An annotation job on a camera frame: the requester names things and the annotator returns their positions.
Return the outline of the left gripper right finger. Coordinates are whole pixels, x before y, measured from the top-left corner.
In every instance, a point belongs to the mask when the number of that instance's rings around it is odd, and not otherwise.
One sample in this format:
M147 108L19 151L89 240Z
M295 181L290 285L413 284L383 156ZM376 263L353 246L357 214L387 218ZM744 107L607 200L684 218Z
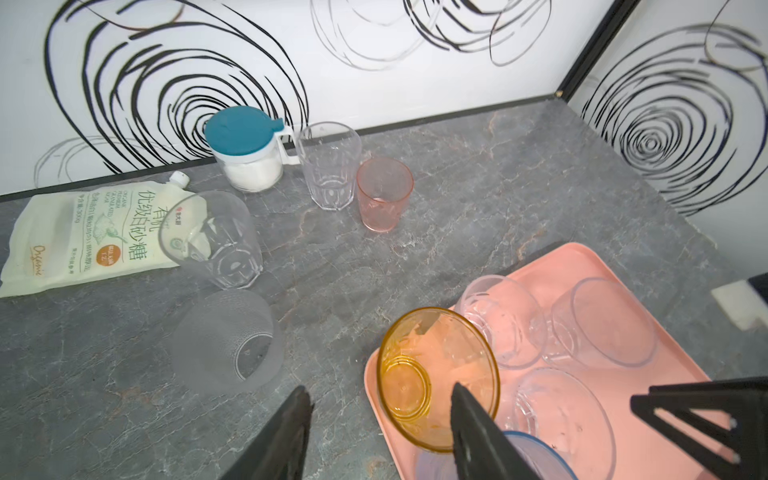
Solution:
M455 383L450 427L459 479L531 479L539 476L506 439L474 395Z

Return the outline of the amber glass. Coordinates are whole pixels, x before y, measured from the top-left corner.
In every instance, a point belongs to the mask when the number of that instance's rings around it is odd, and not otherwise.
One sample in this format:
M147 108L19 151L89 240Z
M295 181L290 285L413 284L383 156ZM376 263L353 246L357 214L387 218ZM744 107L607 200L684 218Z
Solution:
M453 448L451 396L459 383L490 417L500 404L501 378L491 346L462 315L423 307L385 334L376 380L384 412L412 444L435 453Z

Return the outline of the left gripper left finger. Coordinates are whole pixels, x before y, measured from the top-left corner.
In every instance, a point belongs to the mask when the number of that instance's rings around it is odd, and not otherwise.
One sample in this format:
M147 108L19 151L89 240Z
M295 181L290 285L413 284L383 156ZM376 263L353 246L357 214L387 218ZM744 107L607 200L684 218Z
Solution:
M221 479L302 479L313 409L296 387Z

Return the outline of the clear tall glass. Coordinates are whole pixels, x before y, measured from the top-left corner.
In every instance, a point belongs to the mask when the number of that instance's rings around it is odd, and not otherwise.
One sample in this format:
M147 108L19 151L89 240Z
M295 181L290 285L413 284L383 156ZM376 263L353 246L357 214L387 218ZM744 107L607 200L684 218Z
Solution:
M615 473L616 441L608 416L570 373L545 367L504 378L496 424L542 441L579 479L611 479Z

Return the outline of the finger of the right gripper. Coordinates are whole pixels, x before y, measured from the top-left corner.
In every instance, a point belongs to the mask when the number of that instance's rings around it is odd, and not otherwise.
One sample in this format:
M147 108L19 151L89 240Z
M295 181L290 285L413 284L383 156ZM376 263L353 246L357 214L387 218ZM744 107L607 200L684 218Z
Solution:
M718 479L767 477L767 378L651 386L632 413ZM732 453L730 459L661 418L665 411Z

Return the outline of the blue glass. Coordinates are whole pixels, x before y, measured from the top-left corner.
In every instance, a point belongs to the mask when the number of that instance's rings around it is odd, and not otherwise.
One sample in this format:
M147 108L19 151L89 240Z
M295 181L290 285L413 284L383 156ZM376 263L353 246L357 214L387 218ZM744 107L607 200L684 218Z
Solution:
M518 431L505 431L506 439L540 479L576 479L566 461L538 438ZM458 474L452 455L422 452L415 466L415 479L457 480Z

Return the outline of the frosted textured glass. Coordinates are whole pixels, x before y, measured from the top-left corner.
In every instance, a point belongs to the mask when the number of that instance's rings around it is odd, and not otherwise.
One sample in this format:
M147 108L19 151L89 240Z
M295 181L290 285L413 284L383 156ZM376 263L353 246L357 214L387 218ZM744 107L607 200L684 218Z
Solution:
M191 307L171 339L176 376L208 395L252 392L280 371L285 341L266 300L225 290Z

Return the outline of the clear faceted glass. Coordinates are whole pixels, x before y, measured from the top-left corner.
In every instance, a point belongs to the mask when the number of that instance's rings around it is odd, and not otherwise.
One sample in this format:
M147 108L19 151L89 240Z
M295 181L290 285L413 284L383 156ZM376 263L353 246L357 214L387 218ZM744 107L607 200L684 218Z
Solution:
M520 283L501 275L479 277L464 290L455 310L480 330L499 367L525 369L541 358L545 316Z

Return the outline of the pink tray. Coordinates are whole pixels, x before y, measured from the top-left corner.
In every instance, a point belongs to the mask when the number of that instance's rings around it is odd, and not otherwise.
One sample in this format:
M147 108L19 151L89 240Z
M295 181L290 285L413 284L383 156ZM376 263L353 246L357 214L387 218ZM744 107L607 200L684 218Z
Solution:
M401 316L369 358L364 385L404 479L448 476L456 384L579 479L704 479L707 470L636 417L630 400L705 378L595 252L568 243L510 275L466 281L452 308Z

